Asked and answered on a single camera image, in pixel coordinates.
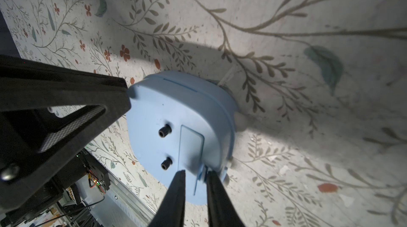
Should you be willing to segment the light blue alarm clock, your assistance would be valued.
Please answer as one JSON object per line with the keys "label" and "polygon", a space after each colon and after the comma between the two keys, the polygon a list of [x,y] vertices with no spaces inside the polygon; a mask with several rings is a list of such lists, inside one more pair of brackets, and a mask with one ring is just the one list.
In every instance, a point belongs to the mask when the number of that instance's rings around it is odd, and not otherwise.
{"label": "light blue alarm clock", "polygon": [[132,151],[164,186],[178,169],[181,126],[204,137],[201,173],[195,205],[207,202],[206,175],[213,170],[224,180],[231,166],[237,132],[247,128],[247,118],[224,89],[205,79],[176,71],[148,75],[129,87],[131,108],[126,114]]}

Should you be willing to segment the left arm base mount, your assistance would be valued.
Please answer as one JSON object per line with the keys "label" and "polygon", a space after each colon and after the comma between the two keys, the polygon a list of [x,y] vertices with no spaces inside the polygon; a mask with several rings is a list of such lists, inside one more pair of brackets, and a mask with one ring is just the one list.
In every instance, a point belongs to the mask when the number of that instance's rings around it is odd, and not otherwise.
{"label": "left arm base mount", "polygon": [[108,170],[86,149],[81,150],[61,170],[61,182],[72,185],[85,177],[90,188],[106,194],[110,187]]}

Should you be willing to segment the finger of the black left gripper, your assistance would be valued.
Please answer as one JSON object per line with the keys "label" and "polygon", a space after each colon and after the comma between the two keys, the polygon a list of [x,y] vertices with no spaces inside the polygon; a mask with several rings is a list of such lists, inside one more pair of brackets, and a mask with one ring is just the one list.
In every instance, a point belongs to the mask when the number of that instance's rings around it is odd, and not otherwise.
{"label": "finger of the black left gripper", "polygon": [[122,78],[1,56],[1,210],[22,206],[129,109]]}

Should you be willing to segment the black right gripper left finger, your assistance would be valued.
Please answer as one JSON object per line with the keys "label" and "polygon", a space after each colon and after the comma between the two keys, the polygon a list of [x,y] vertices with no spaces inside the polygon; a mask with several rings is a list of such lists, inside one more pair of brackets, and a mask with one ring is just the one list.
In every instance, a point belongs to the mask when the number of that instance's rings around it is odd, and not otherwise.
{"label": "black right gripper left finger", "polygon": [[178,171],[148,227],[183,227],[185,213],[185,171]]}

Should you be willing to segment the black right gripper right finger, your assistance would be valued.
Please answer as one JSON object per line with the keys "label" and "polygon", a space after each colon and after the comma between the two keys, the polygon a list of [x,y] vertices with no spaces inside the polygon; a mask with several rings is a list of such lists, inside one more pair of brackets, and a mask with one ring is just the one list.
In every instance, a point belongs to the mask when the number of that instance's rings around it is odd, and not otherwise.
{"label": "black right gripper right finger", "polygon": [[207,206],[210,227],[244,227],[215,171],[207,175]]}

